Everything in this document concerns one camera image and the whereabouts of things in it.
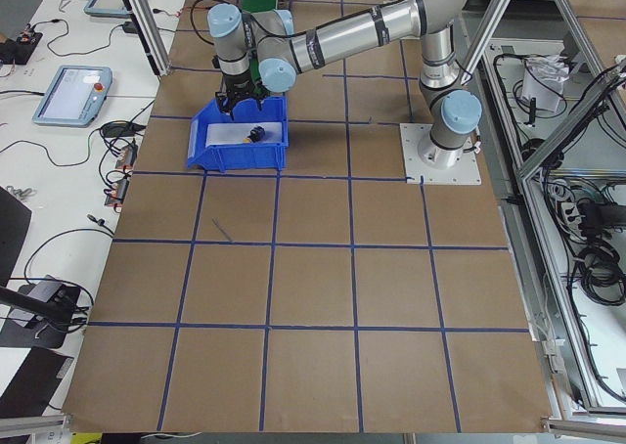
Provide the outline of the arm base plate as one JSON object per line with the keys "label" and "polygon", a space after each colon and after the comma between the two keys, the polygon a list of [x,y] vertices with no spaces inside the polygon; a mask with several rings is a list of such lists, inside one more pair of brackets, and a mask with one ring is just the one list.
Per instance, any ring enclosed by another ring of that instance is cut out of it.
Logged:
{"label": "arm base plate", "polygon": [[408,184],[478,186],[481,177],[474,151],[465,153],[470,138],[456,150],[438,148],[430,136],[430,124],[401,123],[401,147]]}

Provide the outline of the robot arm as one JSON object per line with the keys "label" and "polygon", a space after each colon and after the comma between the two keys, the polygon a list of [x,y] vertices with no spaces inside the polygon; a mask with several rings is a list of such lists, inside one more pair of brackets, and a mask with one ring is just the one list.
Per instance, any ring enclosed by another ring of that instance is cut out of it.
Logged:
{"label": "robot arm", "polygon": [[217,106],[232,113],[243,100],[262,102],[289,91],[304,72],[412,36],[422,42],[420,89],[433,118],[418,154],[432,168],[449,169],[482,115],[481,103],[460,85],[453,45],[453,19],[466,2],[391,0],[302,32],[283,11],[250,13],[216,4],[207,23],[225,84],[215,95]]}

